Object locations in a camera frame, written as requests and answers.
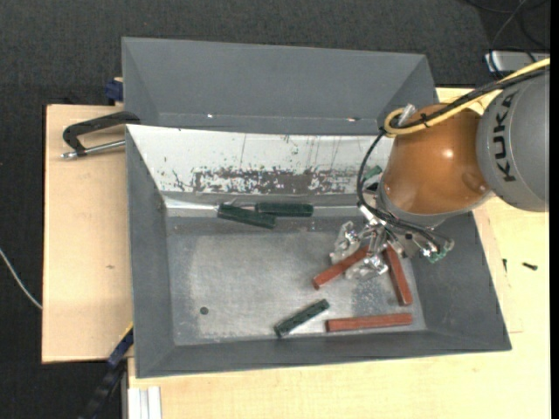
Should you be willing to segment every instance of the wire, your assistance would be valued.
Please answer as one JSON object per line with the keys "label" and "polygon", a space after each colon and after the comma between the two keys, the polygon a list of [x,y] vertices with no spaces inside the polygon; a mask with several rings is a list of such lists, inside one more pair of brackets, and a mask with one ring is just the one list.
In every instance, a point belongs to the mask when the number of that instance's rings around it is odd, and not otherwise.
{"label": "wire", "polygon": [[[519,27],[520,27],[520,29],[521,29],[521,31],[522,31],[522,34],[524,34],[524,36],[525,36],[528,40],[530,40],[534,45],[536,45],[537,47],[539,47],[539,48],[541,48],[541,49],[543,49],[543,50],[548,50],[548,49],[549,49],[548,47],[546,47],[546,45],[545,45],[543,42],[540,42],[539,40],[537,40],[536,38],[534,38],[534,37],[528,32],[528,30],[526,29],[526,25],[524,24],[524,19],[523,19],[523,17],[522,17],[522,15],[523,15],[522,11],[532,11],[532,10],[535,10],[535,9],[537,9],[537,8],[539,8],[539,7],[541,7],[541,6],[543,6],[544,4],[546,4],[546,3],[547,3],[548,1],[550,1],[550,0],[541,0],[540,2],[534,3],[534,4],[532,4],[532,5],[530,5],[530,6],[526,6],[526,7],[523,7],[526,0],[518,0],[520,3],[519,3],[519,5],[518,5],[514,10],[502,10],[502,9],[497,9],[497,8],[489,8],[489,7],[487,7],[487,6],[483,6],[483,5],[481,5],[481,4],[477,3],[477,2],[475,2],[474,0],[462,0],[462,1],[463,1],[463,2],[466,2],[466,3],[468,3],[468,4],[470,4],[470,5],[473,6],[474,8],[477,8],[477,9],[479,9],[479,10],[484,10],[484,11],[487,11],[487,12],[492,12],[493,14],[509,14],[509,15],[514,14],[514,17],[518,16],[518,17],[517,17],[517,21],[518,21],[518,25],[519,25]],[[507,20],[507,21],[505,22],[505,24],[504,24],[503,26],[501,26],[501,28],[499,29],[499,31],[502,31],[502,30],[504,29],[504,27],[505,27],[506,25],[508,25],[508,24],[511,22],[512,18],[510,18],[509,20]]]}
{"label": "wire", "polygon": [[[377,208],[372,207],[371,205],[369,205],[365,201],[365,197],[363,196],[363,185],[364,185],[366,179],[363,179],[363,172],[365,170],[365,167],[367,166],[367,162],[369,161],[370,155],[373,153],[373,150],[375,150],[376,145],[379,143],[379,141],[385,135],[386,135],[386,132],[383,129],[381,129],[380,134],[375,138],[373,143],[370,145],[369,149],[367,150],[367,153],[365,154],[365,156],[364,156],[364,158],[361,162],[361,166],[359,167],[359,172],[357,173],[357,198],[359,200],[359,203],[362,206],[364,206],[365,208],[367,208],[367,210],[369,210],[374,216],[378,217],[380,220],[385,222],[390,227],[396,228],[396,229],[399,229],[399,230],[408,230],[408,231],[416,232],[417,234],[423,236],[428,241],[435,244],[438,251],[440,251],[440,245],[437,244],[437,240],[434,238],[433,234],[431,234],[429,231],[427,231],[424,228],[418,227],[414,224],[407,223],[407,222],[401,221],[399,219],[396,219],[395,217],[393,217],[389,214],[383,213],[382,211],[380,211]],[[390,229],[387,228],[386,230],[390,234],[392,234]]]}
{"label": "wire", "polygon": [[528,2],[528,1],[529,0],[522,0],[518,4],[516,9],[513,12],[510,13],[510,16],[505,21],[505,23],[499,28],[499,30],[497,31],[497,34],[495,34],[495,37],[493,38],[493,40],[491,42],[491,49],[492,50],[494,50],[494,46],[495,46],[495,42],[497,41],[497,38],[499,38],[501,33],[505,30],[505,28],[507,28],[508,24],[510,24],[514,20],[514,18],[516,17],[516,14],[518,14],[520,12],[520,10],[522,9],[522,6],[524,6],[526,4],[526,2]]}
{"label": "wire", "polygon": [[445,107],[438,110],[437,112],[431,113],[430,115],[422,113],[420,120],[415,121],[411,124],[407,124],[405,127],[393,127],[391,124],[392,121],[399,115],[398,111],[401,110],[397,109],[386,117],[386,120],[384,121],[384,130],[387,132],[388,136],[394,137],[395,135],[412,134],[422,129],[433,127],[440,122],[448,120],[454,114],[461,112],[475,102],[479,102],[489,93],[503,90],[509,86],[513,86],[514,84],[527,79],[531,79],[534,76],[545,72],[545,69],[550,64],[550,58],[545,58],[544,60],[525,66],[518,72],[510,74],[500,81],[491,82],[485,86],[482,86],[480,89],[472,90],[471,92],[458,98],[457,100],[445,105]]}
{"label": "wire", "polygon": [[20,279],[20,277],[17,275],[16,273],[16,269],[14,269],[13,265],[11,264],[11,262],[8,260],[8,257],[4,254],[4,252],[2,251],[2,249],[0,248],[0,256],[2,256],[3,261],[6,263],[6,265],[8,266],[8,270],[11,273],[11,276],[16,280],[17,285],[19,285],[19,288],[24,292],[25,296],[29,299],[29,301],[31,303],[33,303],[38,309],[43,310],[43,307],[41,306],[41,303],[39,303],[35,297],[33,297],[33,295],[30,294],[30,292],[27,290],[27,288],[25,287],[24,283],[22,282],[22,280]]}

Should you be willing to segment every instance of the kuka logo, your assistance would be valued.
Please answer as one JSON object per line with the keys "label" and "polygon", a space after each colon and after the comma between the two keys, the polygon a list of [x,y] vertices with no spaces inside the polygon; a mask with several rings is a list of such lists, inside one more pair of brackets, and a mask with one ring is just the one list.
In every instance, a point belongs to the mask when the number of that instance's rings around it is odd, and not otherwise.
{"label": "kuka logo", "polygon": [[493,129],[493,133],[495,134],[495,136],[493,137],[493,143],[500,144],[500,148],[499,146],[497,146],[497,148],[500,149],[500,152],[495,153],[495,160],[497,161],[497,168],[499,168],[499,171],[503,173],[503,179],[505,180],[505,182],[514,182],[516,180],[514,175],[510,174],[510,163],[508,162],[507,158],[507,144],[505,142],[505,131],[507,128],[505,120],[507,119],[508,109],[510,108],[515,95],[516,92],[511,93],[503,100],[501,105],[507,110],[505,111],[505,113],[497,113],[497,116],[495,117],[497,121],[497,127]]}

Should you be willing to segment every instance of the gray plastic tray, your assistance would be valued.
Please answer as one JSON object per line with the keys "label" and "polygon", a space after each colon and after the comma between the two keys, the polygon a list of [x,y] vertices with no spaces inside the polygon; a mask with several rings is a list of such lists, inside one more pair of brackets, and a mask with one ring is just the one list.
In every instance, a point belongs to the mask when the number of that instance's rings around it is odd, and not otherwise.
{"label": "gray plastic tray", "polygon": [[[411,306],[388,276],[311,285],[340,226],[362,223],[356,171],[384,115],[435,101],[425,57],[126,38],[123,61],[126,109],[145,125],[126,133],[139,377],[510,348],[471,216],[441,227],[456,247],[440,263],[403,261]],[[389,151],[383,140],[371,166]],[[216,218],[217,203],[258,201],[314,215],[273,230]],[[275,324],[323,298],[330,309],[277,339]],[[397,312],[413,323],[324,330]]]}

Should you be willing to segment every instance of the black carpet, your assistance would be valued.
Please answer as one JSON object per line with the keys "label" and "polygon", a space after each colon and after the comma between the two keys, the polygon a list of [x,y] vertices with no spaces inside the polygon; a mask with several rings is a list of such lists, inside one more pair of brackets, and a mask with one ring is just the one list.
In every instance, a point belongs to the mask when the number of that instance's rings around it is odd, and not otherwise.
{"label": "black carpet", "polygon": [[[494,46],[549,48],[549,1],[523,6],[523,26],[500,32],[510,12],[460,0],[0,0],[0,247],[40,299],[42,106],[106,104],[122,36],[420,52],[437,85],[479,86],[495,35]],[[3,264],[0,288],[0,417],[75,417],[103,364],[41,366],[40,312]],[[118,410],[112,402],[102,417]]]}

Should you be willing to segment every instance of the red stick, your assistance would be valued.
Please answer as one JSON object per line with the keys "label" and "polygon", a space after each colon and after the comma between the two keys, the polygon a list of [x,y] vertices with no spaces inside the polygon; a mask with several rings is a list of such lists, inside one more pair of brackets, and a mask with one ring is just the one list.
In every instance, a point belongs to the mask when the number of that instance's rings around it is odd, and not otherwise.
{"label": "red stick", "polygon": [[338,318],[326,321],[328,332],[356,331],[374,327],[406,326],[412,322],[411,313],[392,313],[369,317]]}
{"label": "red stick", "polygon": [[394,249],[389,246],[384,251],[384,258],[390,267],[390,279],[392,279],[392,285],[394,285],[398,303],[400,306],[409,306],[413,302],[413,297],[411,296],[411,290],[405,278],[404,270],[402,269],[402,264],[400,264],[398,255]]}
{"label": "red stick", "polygon": [[325,285],[328,281],[331,281],[332,279],[340,276],[357,261],[360,261],[361,259],[365,258],[368,249],[369,247],[363,247],[357,250],[354,254],[343,259],[339,263],[332,265],[330,268],[326,269],[321,274],[316,275],[313,278],[313,287],[316,290],[319,290],[321,288],[321,285]]}

